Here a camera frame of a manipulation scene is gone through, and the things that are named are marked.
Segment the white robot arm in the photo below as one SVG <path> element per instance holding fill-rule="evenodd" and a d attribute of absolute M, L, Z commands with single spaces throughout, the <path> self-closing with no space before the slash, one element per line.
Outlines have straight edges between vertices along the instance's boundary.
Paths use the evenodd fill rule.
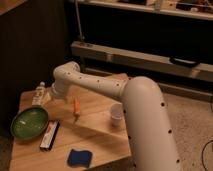
<path fill-rule="evenodd" d="M 83 74 L 76 62 L 53 71 L 52 94 L 67 96 L 72 84 L 122 103 L 135 171 L 182 171 L 166 103 L 158 84 L 138 76 L 130 80 Z"/>

